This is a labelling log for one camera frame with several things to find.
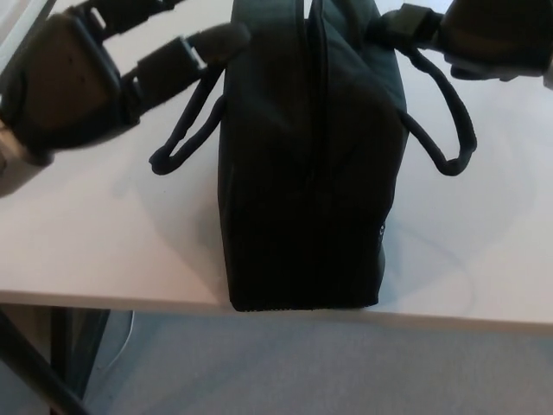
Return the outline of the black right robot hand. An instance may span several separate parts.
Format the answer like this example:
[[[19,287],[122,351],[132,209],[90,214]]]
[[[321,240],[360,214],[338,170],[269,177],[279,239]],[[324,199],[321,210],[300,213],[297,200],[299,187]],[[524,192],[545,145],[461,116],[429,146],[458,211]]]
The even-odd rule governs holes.
[[[541,77],[552,88],[551,1],[453,1],[443,13],[405,3],[370,35],[405,52],[439,52],[458,79]]]

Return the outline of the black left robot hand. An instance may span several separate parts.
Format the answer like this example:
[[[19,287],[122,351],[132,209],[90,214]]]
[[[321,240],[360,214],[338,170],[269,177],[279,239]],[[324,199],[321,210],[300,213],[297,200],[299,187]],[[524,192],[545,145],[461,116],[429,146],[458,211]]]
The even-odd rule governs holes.
[[[48,166],[54,153],[97,144],[194,82],[218,79],[251,36],[240,22],[177,37],[119,72],[104,46],[175,1],[84,1],[50,16],[10,62],[1,82],[4,160]]]

